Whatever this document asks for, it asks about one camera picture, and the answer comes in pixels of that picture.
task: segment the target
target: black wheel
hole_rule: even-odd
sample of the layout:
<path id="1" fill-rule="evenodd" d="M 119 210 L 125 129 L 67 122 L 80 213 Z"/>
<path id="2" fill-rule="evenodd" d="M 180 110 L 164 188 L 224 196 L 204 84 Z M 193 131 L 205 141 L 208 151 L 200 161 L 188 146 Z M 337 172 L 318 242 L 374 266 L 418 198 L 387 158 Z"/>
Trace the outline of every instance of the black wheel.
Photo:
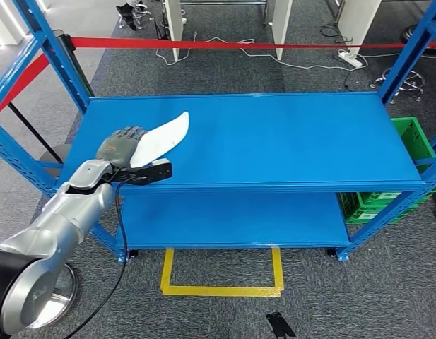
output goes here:
<path id="1" fill-rule="evenodd" d="M 337 258 L 337 251 L 335 251 L 335 249 L 326 249 L 326 254 L 331 258 Z"/>
<path id="2" fill-rule="evenodd" d="M 132 259 L 137 256 L 139 252 L 137 249 L 131 249 L 128 258 Z"/>

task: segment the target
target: black pole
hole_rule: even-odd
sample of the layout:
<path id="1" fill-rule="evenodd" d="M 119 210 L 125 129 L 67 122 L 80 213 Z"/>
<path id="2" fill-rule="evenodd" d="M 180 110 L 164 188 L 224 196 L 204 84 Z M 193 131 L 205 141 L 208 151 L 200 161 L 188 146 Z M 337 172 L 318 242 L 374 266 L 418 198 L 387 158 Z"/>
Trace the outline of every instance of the black pole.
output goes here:
<path id="1" fill-rule="evenodd" d="M 31 133 L 33 133 L 35 137 L 36 137 L 37 140 L 40 141 L 41 144 L 42 144 L 45 148 L 46 148 L 47 151 L 48 151 L 51 155 L 52 155 L 54 159 L 56 159 L 56 161 L 57 161 L 60 164 L 63 163 L 63 161 L 60 159 L 60 157 L 59 157 L 56 152 L 54 152 L 54 150 L 51 148 L 50 145 L 48 145 L 48 143 L 47 143 L 44 138 L 42 138 L 42 136 L 39 134 L 39 132 L 37 132 L 33 125 L 30 124 L 30 122 L 29 122 L 26 118 L 25 118 L 23 114 L 21 114 L 21 112 L 20 112 L 17 107 L 15 107 L 15 105 L 12 104 L 11 102 L 9 102 L 8 107 L 11 109 L 11 111 L 14 113 L 14 115 L 16 115 L 18 119 L 23 122 L 30 131 L 31 131 Z"/>
<path id="2" fill-rule="evenodd" d="M 72 38 L 68 34 L 63 33 L 62 30 L 54 30 L 53 33 L 55 37 L 57 38 L 61 46 L 64 48 L 67 55 L 70 58 L 70 61 L 73 64 L 78 73 L 78 76 L 82 80 L 82 84 L 86 88 L 86 92 L 88 94 L 88 96 L 94 97 L 95 95 L 88 81 L 88 78 L 85 75 L 85 72 L 82 71 L 82 68 L 81 68 L 78 59 L 76 59 L 76 56 L 75 55 L 76 48 L 72 42 Z"/>

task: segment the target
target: black cable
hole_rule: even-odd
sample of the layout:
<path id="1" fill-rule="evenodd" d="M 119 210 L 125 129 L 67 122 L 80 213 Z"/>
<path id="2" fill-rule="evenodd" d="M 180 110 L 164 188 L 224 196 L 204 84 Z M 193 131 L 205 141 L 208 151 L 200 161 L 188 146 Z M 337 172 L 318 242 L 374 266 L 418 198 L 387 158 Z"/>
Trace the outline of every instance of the black cable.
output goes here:
<path id="1" fill-rule="evenodd" d="M 335 44 L 344 44 L 346 42 L 352 43 L 353 38 L 348 39 L 341 35 L 341 31 L 335 23 L 327 23 L 326 25 L 319 26 L 319 33 L 323 37 L 335 37 L 334 42 Z"/>
<path id="2" fill-rule="evenodd" d="M 120 231 L 122 232 L 122 238 L 123 240 L 123 253 L 125 254 L 124 261 L 123 261 L 123 264 L 122 265 L 122 269 L 120 271 L 120 274 L 119 275 L 119 278 L 117 279 L 117 281 L 116 282 L 114 287 L 113 287 L 113 289 L 110 293 L 108 293 L 108 295 L 107 295 L 107 297 L 104 298 L 101 302 L 101 304 L 100 304 L 97 308 L 96 308 L 95 311 L 92 312 L 90 316 L 88 316 L 86 320 L 83 321 L 81 325 L 76 327 L 76 329 L 72 331 L 70 334 L 67 335 L 67 337 L 64 337 L 63 339 L 70 339 L 73 335 L 78 333 L 82 328 L 85 327 L 87 323 L 91 321 L 97 313 L 98 313 L 102 307 L 104 307 L 107 302 L 108 302 L 111 298 L 111 296 L 119 287 L 119 284 L 122 280 L 122 277 L 123 276 L 123 273 L 125 272 L 125 269 L 126 267 L 126 259 L 128 256 L 128 253 L 127 253 L 128 252 L 128 243 L 126 241 L 126 233 L 125 232 L 125 227 L 123 227 L 123 220 L 122 218 L 122 210 L 120 209 L 120 204 L 119 203 L 119 192 L 120 191 L 120 188 L 122 186 L 123 186 L 123 184 L 125 184 L 126 182 L 128 182 L 130 180 L 141 179 L 141 178 L 142 178 L 142 177 L 128 178 L 128 179 L 124 180 L 123 182 L 119 183 L 119 185 L 117 185 L 117 188 L 116 189 L 116 197 L 115 197 L 114 203 L 116 204 L 116 210 L 117 211 L 117 217 L 119 218 L 119 226 L 120 227 Z"/>
<path id="3" fill-rule="evenodd" d="M 348 80 L 348 78 L 350 77 L 350 75 L 351 75 L 351 71 L 348 71 L 347 74 L 346 75 L 345 79 L 344 80 L 344 88 L 349 91 L 349 92 L 354 92 L 353 90 L 352 90 L 351 88 L 350 88 L 346 82 Z"/>

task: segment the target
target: lower shelf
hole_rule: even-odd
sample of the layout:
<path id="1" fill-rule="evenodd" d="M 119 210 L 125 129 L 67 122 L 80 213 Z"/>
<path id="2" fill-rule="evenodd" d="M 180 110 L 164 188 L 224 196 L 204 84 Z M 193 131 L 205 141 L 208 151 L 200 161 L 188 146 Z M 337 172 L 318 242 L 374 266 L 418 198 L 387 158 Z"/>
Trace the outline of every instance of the lower shelf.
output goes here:
<path id="1" fill-rule="evenodd" d="M 129 249 L 339 247 L 350 243 L 335 194 L 128 195 Z M 122 234 L 117 243 L 122 247 Z"/>

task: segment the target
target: power strip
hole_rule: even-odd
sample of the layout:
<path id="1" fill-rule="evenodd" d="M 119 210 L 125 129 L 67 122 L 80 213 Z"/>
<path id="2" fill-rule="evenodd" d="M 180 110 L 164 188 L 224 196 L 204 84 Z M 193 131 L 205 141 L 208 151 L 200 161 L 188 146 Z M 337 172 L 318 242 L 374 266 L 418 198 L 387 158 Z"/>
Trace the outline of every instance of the power strip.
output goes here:
<path id="1" fill-rule="evenodd" d="M 351 54 L 349 52 L 340 52 L 338 53 L 338 57 L 352 65 L 355 69 L 360 69 L 360 67 L 363 66 L 362 62 L 356 59 L 356 58 L 356 54 Z"/>

